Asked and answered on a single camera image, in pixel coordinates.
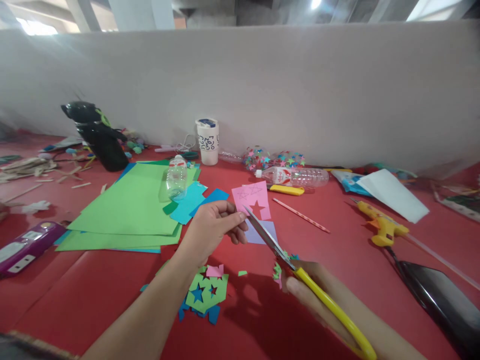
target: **pink pencil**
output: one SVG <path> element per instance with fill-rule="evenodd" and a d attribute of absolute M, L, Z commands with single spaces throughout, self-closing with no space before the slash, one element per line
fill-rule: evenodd
<path fill-rule="evenodd" d="M 298 215 L 299 217 L 301 217 L 302 219 L 307 220 L 310 224 L 315 225 L 315 226 L 316 226 L 317 228 L 319 228 L 320 230 L 323 230 L 324 232 L 330 234 L 330 231 L 329 231 L 326 227 L 320 225 L 320 224 L 319 224 L 318 222 L 316 222 L 316 221 L 313 221 L 311 218 L 306 217 L 305 215 L 303 215 L 302 213 L 298 212 L 298 211 L 295 210 L 294 208 L 291 208 L 290 206 L 284 204 L 283 202 L 281 202 L 280 200 L 277 200 L 276 198 L 274 198 L 273 201 L 276 202 L 276 203 L 279 203 L 279 204 L 282 205 L 284 208 L 287 208 L 287 209 L 290 210 L 292 213 L 297 214 L 297 215 Z"/>

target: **red table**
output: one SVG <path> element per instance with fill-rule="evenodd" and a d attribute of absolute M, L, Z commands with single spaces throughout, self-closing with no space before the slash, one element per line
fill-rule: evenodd
<path fill-rule="evenodd" d="M 0 145 L 0 156 L 31 157 L 58 137 L 32 135 L 19 142 Z M 145 151 L 135 160 L 161 160 L 165 154 Z M 238 165 L 220 161 L 201 166 L 199 181 L 208 187 L 230 189 L 253 179 Z M 0 246 L 36 225 L 40 219 L 73 220 L 95 197 L 103 184 L 110 186 L 120 173 L 108 173 L 96 162 L 82 172 L 92 185 L 72 189 L 81 182 L 46 182 L 16 202 L 40 200 L 52 203 L 47 211 L 24 215 L 19 209 L 0 224 Z M 0 185 L 0 199 L 30 188 L 33 178 Z M 413 188 L 430 209 L 418 224 L 407 223 L 374 199 L 374 206 L 410 228 L 420 241 L 480 282 L 479 224 L 434 202 L 429 191 Z M 326 226 L 320 231 L 300 217 L 270 201 L 280 245 L 303 260 L 324 264 L 370 309 L 384 319 L 429 359 L 457 359 L 457 355 L 430 317 L 416 303 L 389 263 L 369 242 L 373 232 L 335 180 L 314 194 L 289 196 L 269 193 Z M 125 211 L 134 211 L 125 205 Z M 161 255 L 113 250 L 54 252 L 48 250 L 19 275 L 0 281 L 0 331 L 18 330 L 74 354 L 83 354 L 97 337 L 136 299 L 140 288 L 169 259 L 177 245 L 163 246 Z M 480 308 L 480 292 L 406 240 L 399 238 L 395 252 L 408 260 L 445 272 Z M 272 280 L 274 257 L 264 245 L 233 245 L 223 241 L 208 264 L 225 265 L 230 274 L 227 297 L 220 304 L 216 326 L 187 311 L 182 323 L 175 321 L 163 359 L 355 359 L 333 335 L 319 326 L 291 296 Z M 248 275 L 238 277 L 240 270 Z"/>

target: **white cup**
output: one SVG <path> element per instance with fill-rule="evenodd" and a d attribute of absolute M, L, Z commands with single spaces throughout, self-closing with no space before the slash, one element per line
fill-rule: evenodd
<path fill-rule="evenodd" d="M 195 120 L 200 146 L 201 162 L 215 165 L 219 162 L 219 122 L 211 118 Z"/>

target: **ceiling light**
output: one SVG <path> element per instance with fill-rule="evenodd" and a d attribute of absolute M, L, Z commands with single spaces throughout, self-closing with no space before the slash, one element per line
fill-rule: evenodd
<path fill-rule="evenodd" d="M 316 8 L 318 8 L 320 6 L 320 4 L 322 3 L 322 0 L 311 0 L 311 9 L 312 10 L 315 10 Z"/>

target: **phone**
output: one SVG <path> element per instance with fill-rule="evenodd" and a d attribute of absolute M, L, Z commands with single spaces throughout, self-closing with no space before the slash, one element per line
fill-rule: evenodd
<path fill-rule="evenodd" d="M 480 359 L 480 311 L 443 272 L 400 261 L 403 281 L 463 360 Z"/>

